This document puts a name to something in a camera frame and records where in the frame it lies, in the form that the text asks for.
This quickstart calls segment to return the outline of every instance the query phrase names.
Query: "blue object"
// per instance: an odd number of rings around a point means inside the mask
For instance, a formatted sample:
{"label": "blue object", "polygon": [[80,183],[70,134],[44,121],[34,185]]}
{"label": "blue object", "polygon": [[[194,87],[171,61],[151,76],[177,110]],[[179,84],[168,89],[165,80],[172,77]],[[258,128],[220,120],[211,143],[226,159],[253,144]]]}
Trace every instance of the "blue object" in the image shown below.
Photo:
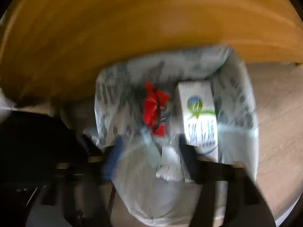
{"label": "blue object", "polygon": [[115,139],[115,144],[113,145],[112,150],[110,151],[101,169],[101,176],[104,181],[111,181],[116,163],[122,152],[122,147],[123,139],[120,136],[117,136]]}

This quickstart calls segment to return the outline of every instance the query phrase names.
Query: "garbage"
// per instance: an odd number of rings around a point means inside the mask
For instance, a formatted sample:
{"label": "garbage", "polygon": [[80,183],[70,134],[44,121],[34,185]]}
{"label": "garbage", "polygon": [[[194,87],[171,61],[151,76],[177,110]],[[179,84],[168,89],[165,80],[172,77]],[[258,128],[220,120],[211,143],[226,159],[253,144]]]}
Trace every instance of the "garbage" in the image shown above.
{"label": "garbage", "polygon": [[210,82],[180,82],[177,93],[187,144],[218,162],[217,120]]}
{"label": "garbage", "polygon": [[[216,107],[218,162],[241,161],[255,179],[258,167],[255,100],[245,64],[232,49],[215,46],[160,52],[114,64],[102,70],[97,78],[95,114],[99,146],[111,145],[117,134],[128,134],[112,181],[128,211],[145,225],[186,225],[195,210],[201,187],[184,180],[167,182],[163,177],[175,172],[177,179],[179,171],[176,134],[184,127],[176,108],[170,107],[170,102],[175,102],[175,88],[179,82],[206,78],[211,83]],[[143,90],[143,100],[147,81],[170,96],[165,136],[151,135],[148,129],[141,132],[143,105],[138,105],[134,90]],[[161,157],[163,148],[165,156]],[[167,165],[173,164],[178,165],[177,169],[165,171]],[[156,177],[159,172],[163,177]],[[218,183],[218,189],[217,219],[224,217],[226,184]]]}
{"label": "garbage", "polygon": [[166,105],[169,96],[161,90],[154,90],[150,82],[145,83],[146,98],[143,102],[143,121],[152,134],[166,134]]}

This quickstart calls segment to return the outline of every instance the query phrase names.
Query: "plastic bag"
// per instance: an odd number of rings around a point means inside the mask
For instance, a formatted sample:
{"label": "plastic bag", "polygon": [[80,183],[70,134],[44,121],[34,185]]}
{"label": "plastic bag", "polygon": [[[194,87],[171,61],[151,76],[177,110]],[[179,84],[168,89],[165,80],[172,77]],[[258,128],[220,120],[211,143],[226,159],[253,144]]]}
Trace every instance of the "plastic bag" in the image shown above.
{"label": "plastic bag", "polygon": [[[172,93],[179,81],[205,78],[210,80],[213,88],[219,162],[241,161],[251,177],[256,177],[258,127],[255,100],[246,67],[232,49],[216,46],[152,54],[113,65],[98,76],[95,114],[100,144],[108,146],[115,135],[127,134],[112,181],[128,211],[146,225],[188,224],[201,187],[195,183],[167,182],[155,177],[159,157],[151,158],[150,151],[155,150],[146,145],[146,137],[140,133],[138,124],[142,123],[142,117],[137,112],[140,107],[132,88],[142,88],[149,81]],[[171,141],[178,129],[178,125],[170,127],[168,136]],[[216,218],[222,218],[226,202],[225,183],[218,183],[218,187]]]}

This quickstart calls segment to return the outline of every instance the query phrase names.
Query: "red wrapper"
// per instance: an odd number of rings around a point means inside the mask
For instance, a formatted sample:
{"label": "red wrapper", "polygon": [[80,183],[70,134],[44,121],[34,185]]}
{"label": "red wrapper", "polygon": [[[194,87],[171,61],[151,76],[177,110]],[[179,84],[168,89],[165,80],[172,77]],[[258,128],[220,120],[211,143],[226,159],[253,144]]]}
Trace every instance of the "red wrapper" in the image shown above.
{"label": "red wrapper", "polygon": [[143,121],[155,135],[166,134],[166,105],[169,96],[161,90],[154,91],[150,82],[145,83],[146,98],[143,102]]}

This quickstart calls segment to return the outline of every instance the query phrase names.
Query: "white carton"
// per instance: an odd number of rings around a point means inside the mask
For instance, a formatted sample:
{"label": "white carton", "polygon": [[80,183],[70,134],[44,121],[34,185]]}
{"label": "white carton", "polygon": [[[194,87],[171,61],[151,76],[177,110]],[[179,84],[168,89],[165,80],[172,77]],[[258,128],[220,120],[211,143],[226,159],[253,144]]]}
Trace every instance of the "white carton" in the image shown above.
{"label": "white carton", "polygon": [[210,82],[180,82],[177,91],[187,143],[218,162],[217,120]]}

